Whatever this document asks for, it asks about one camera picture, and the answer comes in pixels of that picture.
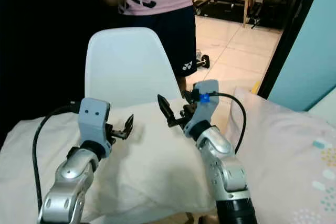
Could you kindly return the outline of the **cream pillow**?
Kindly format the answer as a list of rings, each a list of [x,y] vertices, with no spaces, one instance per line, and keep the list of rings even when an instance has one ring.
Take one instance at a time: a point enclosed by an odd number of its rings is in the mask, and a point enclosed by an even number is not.
[[[82,222],[142,224],[215,208],[194,140],[166,125],[156,102],[112,109],[109,123],[134,126],[103,159],[86,193]],[[0,224],[36,224],[32,141],[41,117],[17,123],[0,152]]]

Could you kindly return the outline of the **white plastic chair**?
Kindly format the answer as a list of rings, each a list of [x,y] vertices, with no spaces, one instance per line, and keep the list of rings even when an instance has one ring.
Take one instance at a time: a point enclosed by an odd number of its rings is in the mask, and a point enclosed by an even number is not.
[[[106,29],[87,44],[84,97],[114,108],[156,102],[158,95],[181,99],[160,39],[145,27]]]

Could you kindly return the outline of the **small black wheel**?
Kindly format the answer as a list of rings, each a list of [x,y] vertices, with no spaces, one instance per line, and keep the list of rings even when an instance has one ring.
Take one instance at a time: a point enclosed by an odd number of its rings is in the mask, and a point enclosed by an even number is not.
[[[199,49],[195,51],[196,53],[196,66],[199,68],[209,69],[211,67],[211,59],[209,55],[203,54]]]

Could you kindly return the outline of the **person in pink shirt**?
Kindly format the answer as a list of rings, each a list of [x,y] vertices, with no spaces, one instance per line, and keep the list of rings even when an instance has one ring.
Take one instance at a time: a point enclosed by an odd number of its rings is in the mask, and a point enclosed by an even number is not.
[[[111,25],[146,27],[158,36],[170,61],[178,88],[186,90],[186,78],[197,71],[195,8],[193,0],[104,0],[118,16]]]

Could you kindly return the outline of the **pink patterned bed sheet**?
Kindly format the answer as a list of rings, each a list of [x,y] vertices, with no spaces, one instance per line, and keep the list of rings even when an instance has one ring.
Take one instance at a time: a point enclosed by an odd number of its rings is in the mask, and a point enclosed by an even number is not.
[[[336,224],[336,126],[237,88],[247,125],[237,158],[260,224]]]

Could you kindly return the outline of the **black door frame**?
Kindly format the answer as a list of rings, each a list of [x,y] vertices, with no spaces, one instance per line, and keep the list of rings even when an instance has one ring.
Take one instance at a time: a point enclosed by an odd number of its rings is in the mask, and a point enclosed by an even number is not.
[[[314,0],[291,0],[281,36],[257,91],[257,95],[263,99],[268,99],[278,85],[279,77],[288,63],[290,52],[313,2]]]

